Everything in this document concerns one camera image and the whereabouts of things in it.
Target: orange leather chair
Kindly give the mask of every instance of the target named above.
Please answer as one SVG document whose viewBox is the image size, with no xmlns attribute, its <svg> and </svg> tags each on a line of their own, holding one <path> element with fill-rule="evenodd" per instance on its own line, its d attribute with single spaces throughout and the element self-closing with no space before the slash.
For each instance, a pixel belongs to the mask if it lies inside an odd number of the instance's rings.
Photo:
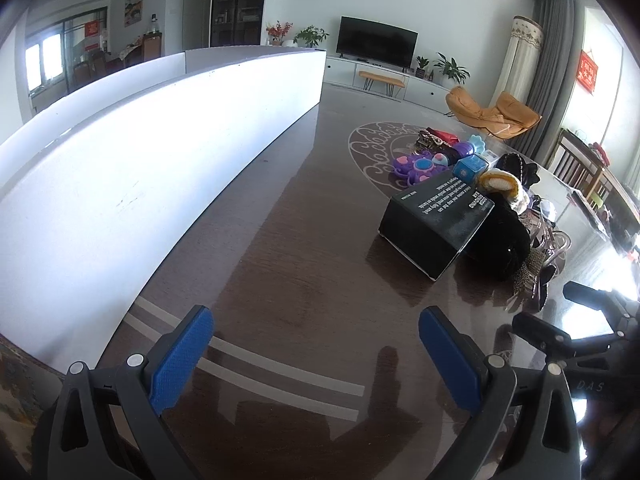
<svg viewBox="0 0 640 480">
<path fill-rule="evenodd" d="M 507 92 L 500 94 L 493 108 L 481 108 L 462 86 L 453 88 L 446 100 L 461 123 L 503 140 L 526 132 L 542 118 Z"/>
</svg>

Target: blue gripper pad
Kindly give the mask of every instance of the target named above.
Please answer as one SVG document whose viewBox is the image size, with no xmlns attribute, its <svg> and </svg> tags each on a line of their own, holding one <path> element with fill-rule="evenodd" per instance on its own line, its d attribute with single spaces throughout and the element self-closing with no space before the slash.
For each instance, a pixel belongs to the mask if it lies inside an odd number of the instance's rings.
<svg viewBox="0 0 640 480">
<path fill-rule="evenodd" d="M 484 367 L 475 349 L 436 306 L 420 313 L 418 334 L 457 406 L 474 415 L 482 403 Z"/>
<path fill-rule="evenodd" d="M 149 351 L 145 371 L 151 373 L 149 403 L 157 415 L 175 406 L 212 335 L 211 311 L 196 305 L 173 332 L 163 335 Z"/>
</svg>

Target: green plant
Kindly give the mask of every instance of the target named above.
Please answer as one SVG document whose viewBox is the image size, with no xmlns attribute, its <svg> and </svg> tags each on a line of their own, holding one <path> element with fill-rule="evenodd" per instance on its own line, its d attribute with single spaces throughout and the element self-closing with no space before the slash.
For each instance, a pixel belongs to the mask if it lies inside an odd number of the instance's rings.
<svg viewBox="0 0 640 480">
<path fill-rule="evenodd" d="M 421 68 L 423 70 L 429 64 L 429 60 L 422 56 L 416 57 L 415 60 L 418 62 L 418 68 Z"/>
<path fill-rule="evenodd" d="M 315 25 L 309 25 L 304 30 L 301 30 L 296 34 L 293 41 L 299 43 L 298 40 L 302 40 L 306 46 L 313 48 L 319 43 L 322 43 L 329 35 L 324 31 L 324 28 L 318 28 Z"/>
<path fill-rule="evenodd" d="M 456 64 L 456 60 L 451 58 L 449 61 L 446 57 L 444 57 L 441 53 L 438 53 L 442 59 L 439 59 L 434 66 L 437 66 L 442 69 L 442 74 L 447 76 L 449 79 L 455 80 L 459 85 L 465 82 L 467 77 L 471 77 L 471 74 L 466 70 L 463 66 L 458 66 Z"/>
</svg>

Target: white tv cabinet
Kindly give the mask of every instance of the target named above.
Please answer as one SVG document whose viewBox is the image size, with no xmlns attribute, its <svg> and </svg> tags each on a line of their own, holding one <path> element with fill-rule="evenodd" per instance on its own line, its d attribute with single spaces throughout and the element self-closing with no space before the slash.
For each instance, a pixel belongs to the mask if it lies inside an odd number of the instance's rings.
<svg viewBox="0 0 640 480">
<path fill-rule="evenodd" d="M 409 101 L 441 114 L 449 112 L 449 107 L 445 101 L 445 97 L 449 93 L 448 89 L 426 79 L 405 74 L 400 70 L 384 68 L 353 59 L 327 56 L 324 65 L 324 81 L 338 86 L 366 91 L 364 90 L 365 79 L 358 75 L 361 70 L 401 80 L 405 88 L 399 89 L 398 93 L 394 94 L 394 98 L 397 100 Z M 386 85 L 382 82 L 374 81 L 369 92 L 386 97 Z"/>
</svg>

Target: silver screw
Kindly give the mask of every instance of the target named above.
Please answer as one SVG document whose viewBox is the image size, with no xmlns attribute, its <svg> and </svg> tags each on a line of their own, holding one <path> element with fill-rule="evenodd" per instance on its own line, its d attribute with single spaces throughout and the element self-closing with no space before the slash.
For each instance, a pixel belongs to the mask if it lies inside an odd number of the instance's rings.
<svg viewBox="0 0 640 480">
<path fill-rule="evenodd" d="M 129 359 L 127 359 L 127 364 L 131 367 L 140 366 L 144 360 L 145 357 L 143 355 L 133 354 L 129 356 Z"/>
<path fill-rule="evenodd" d="M 83 368 L 84 368 L 84 364 L 82 364 L 80 361 L 76 361 L 69 367 L 69 371 L 73 375 L 75 375 L 75 374 L 79 374 Z"/>
<path fill-rule="evenodd" d="M 494 368 L 502 368 L 504 366 L 504 359 L 496 354 L 491 354 L 487 361 Z"/>
<path fill-rule="evenodd" d="M 549 370 L 549 373 L 552 375 L 560 375 L 562 373 L 562 368 L 556 363 L 549 363 L 549 366 L 546 369 Z"/>
</svg>

